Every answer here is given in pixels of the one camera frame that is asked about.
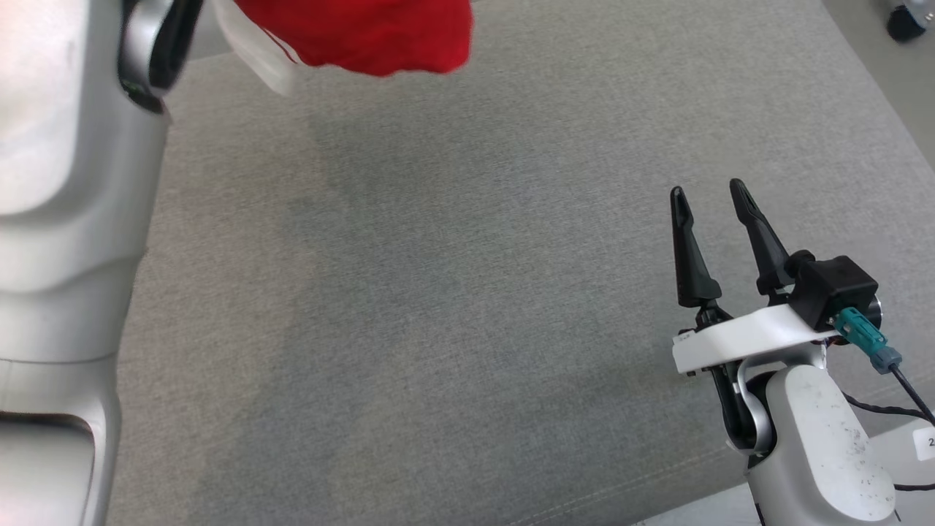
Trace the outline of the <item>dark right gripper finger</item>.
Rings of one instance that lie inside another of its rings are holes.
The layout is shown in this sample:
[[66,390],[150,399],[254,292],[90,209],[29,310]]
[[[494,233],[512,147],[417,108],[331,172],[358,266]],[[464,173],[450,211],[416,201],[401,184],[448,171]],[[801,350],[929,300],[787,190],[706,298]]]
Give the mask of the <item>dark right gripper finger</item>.
[[678,303],[685,308],[705,308],[722,296],[720,283],[710,276],[692,227],[694,216],[682,187],[669,193]]
[[786,272],[789,253],[782,245],[748,187],[739,178],[729,180],[737,219],[744,225],[757,263],[757,290],[763,296],[784,296],[794,278]]

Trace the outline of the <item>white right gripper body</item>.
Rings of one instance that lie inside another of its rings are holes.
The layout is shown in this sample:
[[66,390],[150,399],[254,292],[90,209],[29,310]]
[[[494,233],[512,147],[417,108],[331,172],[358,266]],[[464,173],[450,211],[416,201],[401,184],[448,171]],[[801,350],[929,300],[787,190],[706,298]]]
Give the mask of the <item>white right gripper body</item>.
[[789,305],[782,304],[677,335],[673,338],[672,356],[678,373],[685,374],[835,335],[838,332],[834,327],[812,329]]

